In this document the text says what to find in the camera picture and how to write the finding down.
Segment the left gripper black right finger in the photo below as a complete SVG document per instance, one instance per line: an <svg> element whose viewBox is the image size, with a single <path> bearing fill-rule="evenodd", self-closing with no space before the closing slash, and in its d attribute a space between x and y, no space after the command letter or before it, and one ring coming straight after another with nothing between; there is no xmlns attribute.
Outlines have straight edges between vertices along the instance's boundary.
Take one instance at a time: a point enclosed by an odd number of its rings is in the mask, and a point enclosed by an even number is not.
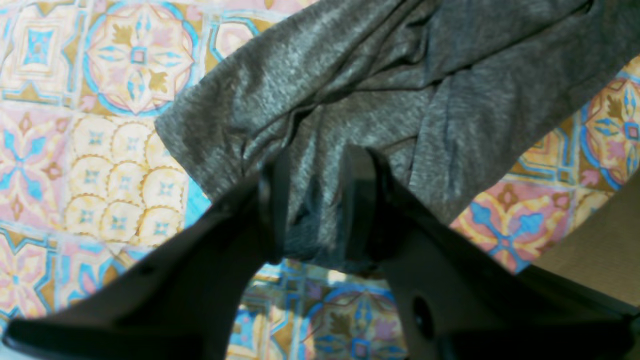
<svg viewBox="0 0 640 360"><path fill-rule="evenodd" d="M381 153L349 145L345 257L370 260L397 305L410 360L637 360L639 312L533 267L513 274L441 223Z"/></svg>

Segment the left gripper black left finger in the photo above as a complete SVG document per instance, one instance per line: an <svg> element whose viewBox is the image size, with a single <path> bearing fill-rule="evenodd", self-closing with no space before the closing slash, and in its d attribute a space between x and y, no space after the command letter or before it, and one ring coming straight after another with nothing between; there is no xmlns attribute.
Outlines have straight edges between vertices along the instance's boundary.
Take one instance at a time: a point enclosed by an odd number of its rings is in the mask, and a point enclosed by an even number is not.
<svg viewBox="0 0 640 360"><path fill-rule="evenodd" d="M284 257L286 151L98 292L14 319L3 344L40 360L222 360L250 280Z"/></svg>

